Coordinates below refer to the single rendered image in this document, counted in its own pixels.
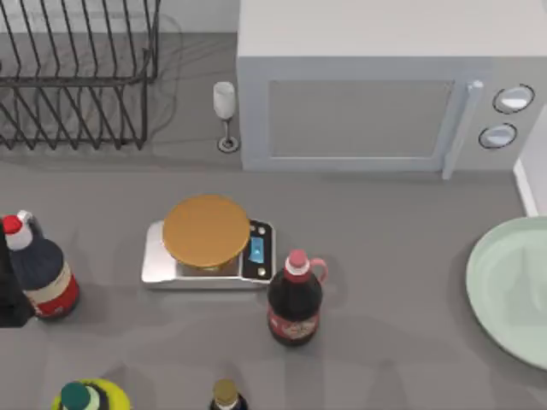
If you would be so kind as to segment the clear wine glass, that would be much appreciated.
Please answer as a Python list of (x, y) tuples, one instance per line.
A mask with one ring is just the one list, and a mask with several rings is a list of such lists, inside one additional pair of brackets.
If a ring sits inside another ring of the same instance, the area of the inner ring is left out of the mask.
[(224, 135), (218, 140), (217, 148), (225, 154), (237, 152), (239, 149), (239, 141), (230, 133), (230, 124), (236, 107), (237, 98), (233, 83), (227, 81), (215, 83), (213, 86), (213, 108), (224, 129)]

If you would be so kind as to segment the silver kitchen scale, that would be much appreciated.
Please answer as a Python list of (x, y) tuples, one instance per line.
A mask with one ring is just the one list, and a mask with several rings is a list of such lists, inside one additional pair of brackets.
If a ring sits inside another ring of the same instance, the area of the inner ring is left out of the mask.
[(276, 268), (274, 227), (217, 194), (178, 203), (146, 233), (141, 281), (154, 289), (265, 288)]

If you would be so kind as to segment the pale green plate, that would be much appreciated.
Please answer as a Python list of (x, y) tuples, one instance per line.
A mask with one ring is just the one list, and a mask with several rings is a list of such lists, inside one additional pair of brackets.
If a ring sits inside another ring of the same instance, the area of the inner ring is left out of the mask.
[(468, 257), (465, 287), (490, 339), (547, 371), (547, 216), (508, 220), (485, 233)]

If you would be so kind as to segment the large microwave knob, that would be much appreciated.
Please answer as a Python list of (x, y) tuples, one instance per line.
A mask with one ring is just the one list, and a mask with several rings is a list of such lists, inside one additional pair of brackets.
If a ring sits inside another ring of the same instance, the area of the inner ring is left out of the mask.
[(501, 114), (516, 114), (526, 109), (534, 100), (535, 92), (528, 85), (501, 89), (493, 98), (493, 108)]

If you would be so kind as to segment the dark bottle with red cap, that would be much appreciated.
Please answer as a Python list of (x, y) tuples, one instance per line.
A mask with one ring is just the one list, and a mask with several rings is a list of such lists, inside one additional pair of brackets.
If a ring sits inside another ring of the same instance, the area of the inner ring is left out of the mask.
[(2, 225), (11, 266), (35, 316), (54, 320), (70, 314), (79, 301), (79, 284), (62, 249), (28, 211), (4, 215)]

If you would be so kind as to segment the yellow bottle with green cap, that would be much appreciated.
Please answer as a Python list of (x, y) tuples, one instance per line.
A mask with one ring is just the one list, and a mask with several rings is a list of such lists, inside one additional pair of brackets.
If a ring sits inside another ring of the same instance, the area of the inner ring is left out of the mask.
[(50, 410), (132, 410), (127, 393), (103, 378), (84, 378), (65, 384)]

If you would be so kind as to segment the dark bottle with gold cap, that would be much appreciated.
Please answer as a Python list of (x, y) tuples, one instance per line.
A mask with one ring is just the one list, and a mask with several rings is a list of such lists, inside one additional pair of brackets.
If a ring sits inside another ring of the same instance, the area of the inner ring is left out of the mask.
[(229, 378), (223, 378), (213, 386), (209, 410), (249, 410), (249, 405), (236, 384)]

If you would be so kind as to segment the small microwave knob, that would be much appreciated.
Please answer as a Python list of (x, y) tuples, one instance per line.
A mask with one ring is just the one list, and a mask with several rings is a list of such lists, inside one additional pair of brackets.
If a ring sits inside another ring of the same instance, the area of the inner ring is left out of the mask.
[(483, 149), (502, 149), (511, 145), (517, 136), (518, 131), (513, 125), (503, 123), (485, 128), (480, 133), (478, 142)]

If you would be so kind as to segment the pale microwave oven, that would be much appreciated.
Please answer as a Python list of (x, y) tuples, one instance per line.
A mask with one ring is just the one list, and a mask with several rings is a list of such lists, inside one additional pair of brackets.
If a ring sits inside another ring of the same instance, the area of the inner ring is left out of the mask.
[[(442, 173), (478, 79), (454, 172), (509, 171), (547, 105), (547, 0), (241, 0), (237, 75), (245, 170)], [(498, 113), (517, 85), (533, 102)]]

